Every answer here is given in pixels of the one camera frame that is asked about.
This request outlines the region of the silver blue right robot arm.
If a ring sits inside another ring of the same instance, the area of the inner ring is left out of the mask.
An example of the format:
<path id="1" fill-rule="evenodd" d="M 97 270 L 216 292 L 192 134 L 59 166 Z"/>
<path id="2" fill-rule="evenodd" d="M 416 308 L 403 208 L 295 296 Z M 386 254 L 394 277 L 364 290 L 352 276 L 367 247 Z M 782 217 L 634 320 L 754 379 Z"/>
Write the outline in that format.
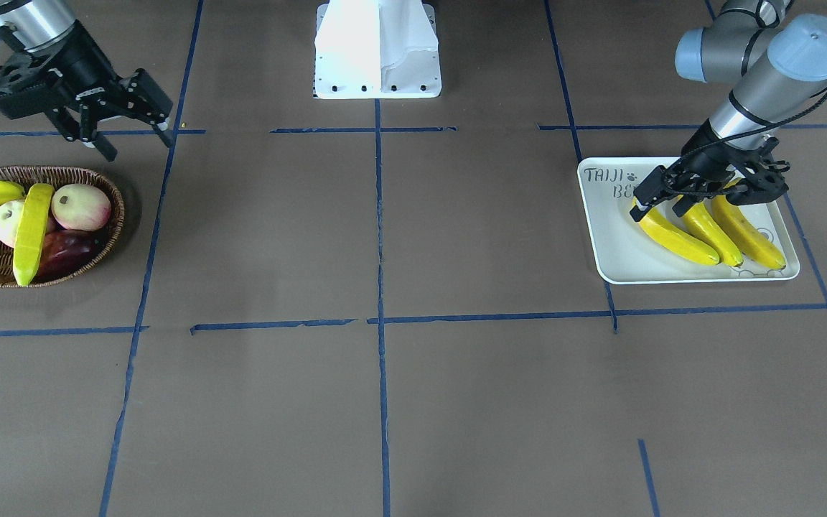
<path id="1" fill-rule="evenodd" d="M 0 40 L 12 52 L 0 65 L 0 114 L 42 114 L 65 141 L 109 161 L 117 150 L 98 125 L 112 118 L 144 122 L 172 144 L 171 99 L 142 68 L 122 78 L 65 1 L 0 1 Z"/>

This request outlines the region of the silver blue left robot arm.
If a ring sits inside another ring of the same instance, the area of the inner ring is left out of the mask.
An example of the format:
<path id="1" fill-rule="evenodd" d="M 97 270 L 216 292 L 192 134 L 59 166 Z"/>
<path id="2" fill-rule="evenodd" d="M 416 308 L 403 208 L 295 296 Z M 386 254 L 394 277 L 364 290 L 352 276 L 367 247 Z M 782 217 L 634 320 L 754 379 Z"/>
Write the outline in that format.
<path id="1" fill-rule="evenodd" d="M 633 220 L 662 202 L 674 202 L 681 216 L 713 197 L 742 206 L 787 192 L 790 165 L 772 157 L 774 133 L 827 99 L 827 17 L 800 14 L 785 23 L 790 7 L 790 1 L 729 1 L 712 25 L 679 40 L 681 78 L 729 83 L 732 90 L 679 158 L 635 187 Z"/>

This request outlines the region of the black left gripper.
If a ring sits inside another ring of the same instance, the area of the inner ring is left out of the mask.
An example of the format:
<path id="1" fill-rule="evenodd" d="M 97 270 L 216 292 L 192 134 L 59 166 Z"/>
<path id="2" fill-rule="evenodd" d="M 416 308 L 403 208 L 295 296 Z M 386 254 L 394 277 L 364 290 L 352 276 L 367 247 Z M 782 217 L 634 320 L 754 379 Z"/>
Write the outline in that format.
<path id="1" fill-rule="evenodd" d="M 670 167 L 654 167 L 633 190 L 630 217 L 642 222 L 655 206 L 678 196 L 725 195 L 732 205 L 767 204 L 790 190 L 785 173 L 790 162 L 772 157 L 779 141 L 759 135 L 751 149 L 739 149 L 731 139 L 722 139 L 708 121 L 683 147 Z"/>

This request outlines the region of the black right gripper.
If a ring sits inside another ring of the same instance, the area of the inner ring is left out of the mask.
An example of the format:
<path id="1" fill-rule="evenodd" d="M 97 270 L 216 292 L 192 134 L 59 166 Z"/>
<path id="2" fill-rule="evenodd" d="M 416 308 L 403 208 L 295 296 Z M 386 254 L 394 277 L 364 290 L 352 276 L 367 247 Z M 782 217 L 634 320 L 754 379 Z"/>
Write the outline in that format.
<path id="1" fill-rule="evenodd" d="M 173 102 L 150 73 L 120 78 L 79 21 L 37 50 L 27 50 L 15 26 L 0 27 L 13 55 L 0 69 L 0 113 L 10 120 L 43 113 L 65 141 L 83 143 L 112 162 L 117 149 L 98 122 L 119 116 L 144 122 L 170 147 L 167 120 Z"/>

